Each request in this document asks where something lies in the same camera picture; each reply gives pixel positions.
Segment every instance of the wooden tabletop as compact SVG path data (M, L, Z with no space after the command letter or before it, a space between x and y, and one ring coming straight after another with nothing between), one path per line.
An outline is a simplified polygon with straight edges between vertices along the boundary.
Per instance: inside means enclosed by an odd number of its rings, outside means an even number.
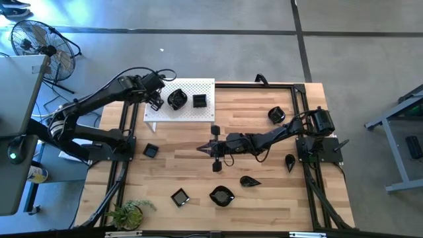
M309 108L327 108L322 84L306 83L305 86ZM231 132L265 133L275 128L267 118L268 111L275 106L286 112L286 122L293 116L291 93L286 89L216 89L215 101L215 124L221 128L220 139L225 139ZM157 132L153 134L143 123L143 111L144 104L138 112L136 156L130 163L124 201L151 200L157 211L144 208L145 219L139 229L312 230L302 166L297 161L291 173L285 166L287 154L297 157L294 137L274 144L263 163L258 163L252 155L234 155L232 167L223 164L222 171L214 173L213 159L196 151L196 147L212 138L210 123L158 123ZM118 128L121 113L121 102L105 106L100 128ZM147 143L159 146L156 158L150 159L142 154ZM111 162L102 161L89 171L76 225L86 221L103 199L110 165ZM321 170L327 198L344 221L354 226L342 173L339 168L326 163L321 165ZM243 188L239 179L244 175L262 184ZM235 195L228 207L217 206L209 197L209 193L219 185L226 186ZM183 188L191 198L181 208L177 208L171 199L179 188ZM317 211L323 224L318 202Z

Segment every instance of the white pegboard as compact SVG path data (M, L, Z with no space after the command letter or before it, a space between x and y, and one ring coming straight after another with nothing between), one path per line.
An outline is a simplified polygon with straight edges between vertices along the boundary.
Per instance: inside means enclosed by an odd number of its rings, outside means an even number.
M214 79L175 79L165 82L166 87L161 90L161 98L164 100L162 107L154 111L148 104L145 105L144 122L214 122L215 98ZM187 101L179 110L167 103L167 97L175 90L182 89L186 94ZM207 107L192 107L192 95L205 94Z

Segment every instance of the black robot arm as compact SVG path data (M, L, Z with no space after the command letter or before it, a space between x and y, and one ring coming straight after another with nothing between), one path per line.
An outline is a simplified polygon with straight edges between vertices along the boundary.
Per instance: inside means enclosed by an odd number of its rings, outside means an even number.
M218 126L212 126L211 133L215 138L211 139L207 144L198 147L197 150L215 157L213 171L219 172L221 170L219 158L225 155L250 153L256 157L258 162L263 162L266 158L260 161L257 156L265 151L268 152L274 143L296 135L307 135L315 138L313 145L318 145L319 140L329 136L334 130L329 111L319 107L316 110L295 115L288 124L284 124L265 134L230 133L227 135L226 141L218 140L220 129Z
M151 104L154 110L158 110L163 104L159 91L165 86L164 78L164 75L157 72L143 77L115 77L97 92L62 105L53 115L48 133L61 150L82 161L121 161L131 150L130 139L119 129L104 131L78 125L78 118L114 101L129 104L146 102ZM75 138L91 140L93 144L79 145L72 141Z

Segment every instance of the gray floor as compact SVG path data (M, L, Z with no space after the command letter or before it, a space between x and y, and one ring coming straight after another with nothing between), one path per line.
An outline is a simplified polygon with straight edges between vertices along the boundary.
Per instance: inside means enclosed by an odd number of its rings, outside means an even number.
M294 30L289 0L263 1L28 1L33 19L54 26ZM421 1L297 0L303 30L422 32ZM0 17L0 26L13 22ZM83 50L64 85L77 97L107 82L119 71L144 65L171 67L180 77L304 82L296 36L182 34L66 34ZM0 32L0 52L13 54L9 33ZM423 189L388 195L385 185L400 182L385 133L363 124L393 106L399 96L422 83L421 38L306 37L313 82L324 84L328 106L341 139L348 193L356 226L365 231L423 234ZM53 97L43 93L39 102ZM37 204L45 210L0 218L0 233L60 229L75 214L82 182L43 184ZM17 223L28 224L24 228Z

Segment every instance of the potted plant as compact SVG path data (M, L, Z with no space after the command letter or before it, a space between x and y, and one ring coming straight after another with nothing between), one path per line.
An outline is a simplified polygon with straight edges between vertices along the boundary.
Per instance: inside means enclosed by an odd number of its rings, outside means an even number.
M114 211L107 212L106 216L113 217L112 225L124 231L133 231L139 227L144 218L141 206L149 206L152 210L157 210L154 204L148 200L130 200L122 207L113 205Z

